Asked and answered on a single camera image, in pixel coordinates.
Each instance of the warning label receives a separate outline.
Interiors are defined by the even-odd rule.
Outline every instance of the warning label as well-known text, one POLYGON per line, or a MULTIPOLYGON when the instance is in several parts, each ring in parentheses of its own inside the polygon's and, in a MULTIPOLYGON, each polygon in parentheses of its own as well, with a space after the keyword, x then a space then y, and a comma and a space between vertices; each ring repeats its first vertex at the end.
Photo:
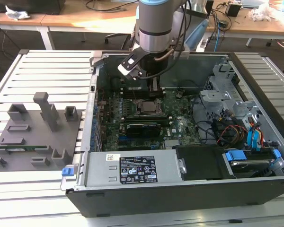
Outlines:
POLYGON ((120 183, 158 182, 154 156, 120 157, 120 183))

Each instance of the blue latch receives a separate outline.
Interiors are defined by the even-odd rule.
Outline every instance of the blue latch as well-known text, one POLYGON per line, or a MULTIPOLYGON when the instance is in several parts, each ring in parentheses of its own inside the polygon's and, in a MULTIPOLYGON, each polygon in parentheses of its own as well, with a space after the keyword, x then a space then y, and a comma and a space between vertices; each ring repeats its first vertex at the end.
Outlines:
POLYGON ((251 142, 251 147, 255 148, 256 151, 260 151, 260 148, 257 146, 257 139, 260 136, 260 133, 258 131, 254 132, 254 137, 252 138, 252 142, 251 142))
POLYGON ((226 157, 228 161, 236 161, 236 160, 246 160, 246 156, 243 150, 230 150, 226 153, 226 157))
POLYGON ((74 176, 74 168, 63 168, 62 169, 62 176, 74 176))
POLYGON ((275 155, 276 159, 282 156, 278 149, 274 149, 273 152, 274 152, 274 155, 275 155))

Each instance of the wire bundle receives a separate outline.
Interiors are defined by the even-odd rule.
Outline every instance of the wire bundle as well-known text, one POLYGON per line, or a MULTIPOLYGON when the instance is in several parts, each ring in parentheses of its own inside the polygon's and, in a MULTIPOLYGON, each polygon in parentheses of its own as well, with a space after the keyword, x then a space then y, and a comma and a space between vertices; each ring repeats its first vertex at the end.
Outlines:
POLYGON ((240 126, 240 125, 229 125, 227 126, 223 132, 221 133, 221 136, 222 137, 228 129, 231 129, 233 130, 235 133, 236 133, 236 136, 235 138, 229 143, 227 144, 224 148, 231 148, 234 144, 236 144, 237 142, 239 141, 242 141, 244 139, 244 136, 245 136, 245 133, 248 133, 248 131, 243 127, 243 126, 240 126))
POLYGON ((214 21, 214 30, 213 30, 213 33, 211 34, 211 36, 209 37, 208 39, 208 42, 206 44, 206 47, 208 46, 208 44, 210 43, 211 40, 213 40, 214 38, 216 38, 216 45, 215 45, 215 49, 214 49, 214 52, 220 48, 221 46, 221 43, 223 42, 224 38, 225 38, 225 33, 232 27, 232 20, 229 16, 227 16, 224 12, 218 10, 220 9, 224 4, 226 5, 228 2, 223 2, 223 3, 220 3, 219 5, 217 5, 216 9, 212 9, 211 13, 210 13, 210 16, 213 17, 213 21, 214 21), (228 18, 228 20, 230 21, 230 25, 229 27, 223 29, 219 26, 219 22, 220 20, 218 19, 218 16, 217 16, 217 12, 219 13, 222 13, 224 16, 226 16, 228 18), (222 40, 217 48, 217 44, 218 44, 218 39, 219 39, 219 35, 220 35, 220 31, 223 32, 222 34, 222 40))
POLYGON ((256 126, 255 127, 255 124, 253 122, 249 123, 251 128, 255 131, 257 131, 259 134, 260 134, 260 144, 261 144, 261 147, 264 148, 264 134, 263 132, 260 130, 259 126, 256 126))
POLYGON ((123 4, 121 6, 116 6, 116 7, 113 7, 113 8, 110 8, 110 9, 96 9, 94 8, 95 7, 95 1, 94 0, 90 0, 88 1, 87 3, 85 3, 85 7, 88 8, 88 9, 91 9, 93 11, 97 11, 97 12, 101 12, 101 13, 117 13, 117 12, 122 12, 122 11, 126 11, 125 8, 122 8, 123 6, 127 6, 129 4, 132 4, 132 3, 136 3, 138 2, 139 0, 137 1, 133 1, 133 2, 129 2, 129 3, 126 3, 126 4, 123 4))

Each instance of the desk leg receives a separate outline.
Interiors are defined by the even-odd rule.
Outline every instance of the desk leg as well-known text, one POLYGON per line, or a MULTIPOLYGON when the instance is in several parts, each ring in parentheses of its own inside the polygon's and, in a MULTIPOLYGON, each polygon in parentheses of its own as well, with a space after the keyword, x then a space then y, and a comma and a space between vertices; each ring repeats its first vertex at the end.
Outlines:
POLYGON ((44 46, 46 48, 46 50, 55 50, 55 46, 53 44, 53 39, 52 39, 52 35, 51 32, 49 31, 48 27, 40 27, 39 28, 44 46))
POLYGON ((250 41, 251 41, 251 38, 249 38, 249 39, 247 40, 247 43, 246 43, 246 46, 247 46, 247 47, 250 47, 250 46, 249 46, 250 41))
POLYGON ((82 39, 81 39, 81 42, 85 42, 86 41, 86 36, 85 36, 85 32, 82 32, 82 39))

